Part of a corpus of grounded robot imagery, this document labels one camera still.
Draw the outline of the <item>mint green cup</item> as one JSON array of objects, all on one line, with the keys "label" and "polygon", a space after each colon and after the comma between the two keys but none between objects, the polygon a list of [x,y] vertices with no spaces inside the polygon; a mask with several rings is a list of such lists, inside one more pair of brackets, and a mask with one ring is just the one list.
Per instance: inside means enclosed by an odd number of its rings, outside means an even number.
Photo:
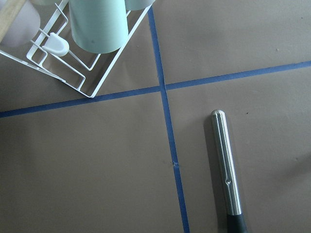
[{"label": "mint green cup", "polygon": [[123,0],[70,0],[69,14],[72,38],[88,52],[114,52],[128,38]]}]

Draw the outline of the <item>lilac pink cup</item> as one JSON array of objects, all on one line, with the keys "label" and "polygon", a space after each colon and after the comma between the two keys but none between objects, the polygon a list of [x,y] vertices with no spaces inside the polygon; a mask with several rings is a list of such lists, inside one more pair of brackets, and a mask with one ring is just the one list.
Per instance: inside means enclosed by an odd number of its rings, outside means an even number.
[{"label": "lilac pink cup", "polygon": [[6,47],[21,46],[34,38],[39,27],[40,15],[27,0],[0,44]]}]

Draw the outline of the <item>steel muddler black tip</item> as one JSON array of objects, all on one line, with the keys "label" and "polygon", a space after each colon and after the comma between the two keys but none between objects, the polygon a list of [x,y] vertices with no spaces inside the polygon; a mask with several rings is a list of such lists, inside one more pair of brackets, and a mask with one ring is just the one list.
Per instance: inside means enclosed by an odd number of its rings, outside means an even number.
[{"label": "steel muddler black tip", "polygon": [[225,112],[213,110],[211,122],[225,197],[227,232],[247,233]]}]

